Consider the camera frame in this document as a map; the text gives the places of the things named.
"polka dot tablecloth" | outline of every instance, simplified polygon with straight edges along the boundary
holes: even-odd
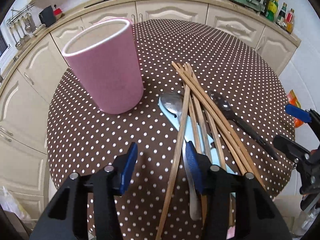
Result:
[[[293,119],[284,112],[286,94],[275,73],[249,46],[206,25],[178,20],[150,20],[133,26],[144,83],[137,106],[124,114],[100,111],[69,68],[50,104],[48,155],[56,187],[76,171],[90,174],[124,154],[132,141],[139,154],[129,190],[117,197],[124,239],[154,239],[169,180],[177,131],[158,107],[163,92],[183,93],[171,61],[189,62],[205,90],[221,93],[237,115],[272,142],[276,134],[294,139]],[[271,198],[289,181],[292,163],[279,153],[273,160],[234,123]],[[238,168],[222,141],[226,163]],[[192,221],[188,182],[180,161],[163,239],[198,239],[201,221]],[[88,228],[94,234],[93,197],[88,201]]]

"pink cup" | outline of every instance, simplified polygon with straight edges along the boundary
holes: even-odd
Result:
[[[120,114],[139,103],[143,84],[131,21],[97,23],[73,37],[62,55],[102,111]]]

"plastic bag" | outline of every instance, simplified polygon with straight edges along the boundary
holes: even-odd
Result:
[[[31,219],[27,211],[25,211],[18,200],[16,200],[4,186],[2,186],[2,190],[0,189],[0,205],[3,210],[15,213],[21,220]]]

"screw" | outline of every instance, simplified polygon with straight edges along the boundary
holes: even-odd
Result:
[[[104,167],[104,171],[106,172],[112,172],[115,168],[112,165],[108,165]]]
[[[315,176],[311,176],[310,182],[311,182],[311,184],[315,184],[315,183],[316,183],[316,178],[315,178]]]
[[[210,170],[217,172],[220,170],[220,167],[218,165],[211,165]]]
[[[73,172],[73,173],[71,173],[70,174],[70,179],[76,179],[76,178],[78,178],[78,176],[79,176],[79,174],[78,173],[76,173],[76,172]]]
[[[253,178],[254,178],[254,175],[253,175],[251,172],[247,172],[247,173],[245,174],[245,177],[246,177],[247,179],[253,179]]]

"cup rim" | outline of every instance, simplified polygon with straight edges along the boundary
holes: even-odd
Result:
[[[117,31],[116,33],[110,35],[109,37],[103,39],[102,41],[99,41],[97,42],[96,44],[93,44],[91,46],[88,46],[87,48],[85,49],[81,49],[79,51],[76,51],[76,52],[72,52],[72,53],[66,53],[66,50],[69,49],[70,45],[75,42],[80,36],[88,33],[89,31],[91,31],[92,29],[95,29],[95,28],[98,28],[99,26],[101,25],[104,25],[104,24],[107,24],[107,23],[110,23],[110,22],[116,22],[116,21],[120,21],[120,22],[125,22],[126,25],[119,31]],[[96,23],[92,26],[90,26],[89,28],[83,30],[82,32],[78,33],[76,36],[74,36],[70,41],[67,42],[67,44],[63,47],[62,51],[61,51],[61,54],[63,57],[71,57],[71,56],[75,56],[75,55],[79,55],[81,53],[84,53],[84,52],[87,52],[89,50],[92,50],[96,47],[98,47],[99,45],[103,44],[104,42],[108,41],[108,40],[111,40],[112,38],[114,38],[115,36],[123,33],[128,27],[130,26],[130,21],[127,20],[127,19],[124,19],[124,18],[116,18],[116,19],[108,19],[106,21],[103,21],[103,22],[99,22],[99,23]]]

